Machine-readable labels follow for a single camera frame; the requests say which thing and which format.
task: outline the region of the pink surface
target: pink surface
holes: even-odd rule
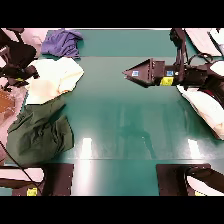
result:
[[[0,79],[0,85],[4,85],[6,83],[6,79],[1,78]],[[3,143],[3,145],[6,145],[7,142],[7,130],[9,126],[16,120],[16,116],[19,114],[25,95],[26,95],[26,89],[25,87],[22,88],[15,88],[12,87],[12,92],[10,95],[14,96],[15,98],[15,113],[11,117],[9,117],[5,122],[0,126],[0,141]],[[5,157],[5,152],[0,146],[0,161]]]

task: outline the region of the pile of clothes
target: pile of clothes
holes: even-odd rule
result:
[[[27,80],[26,105],[8,129],[6,149],[24,167],[48,161],[74,146],[68,120],[64,115],[58,118],[57,112],[65,106],[62,94],[75,88],[84,71],[72,59],[79,57],[76,42],[71,42],[72,32],[65,35],[62,31],[48,36],[42,51],[65,57],[57,61],[35,60],[30,64],[40,78]]]

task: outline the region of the green table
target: green table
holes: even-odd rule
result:
[[[65,94],[62,111],[75,147],[51,161],[74,163],[72,195],[158,195],[158,163],[209,162],[224,173],[224,142],[213,137],[176,87],[144,89],[122,74],[149,57],[172,64],[176,49],[169,31],[81,33],[77,62],[85,73]],[[189,40],[187,47],[195,54]]]

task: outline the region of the purple cloth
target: purple cloth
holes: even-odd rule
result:
[[[52,54],[58,57],[80,58],[77,42],[83,40],[82,34],[77,30],[65,28],[53,31],[42,43],[41,53]]]

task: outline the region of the yellow sticker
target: yellow sticker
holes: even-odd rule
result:
[[[205,196],[205,195],[202,194],[202,193],[199,193],[199,192],[195,191],[195,196]]]
[[[173,84],[173,77],[163,77],[160,82],[161,86],[172,86],[172,84]]]
[[[21,78],[16,79],[16,81],[23,82],[24,80]]]
[[[37,188],[27,190],[27,196],[37,196]]]

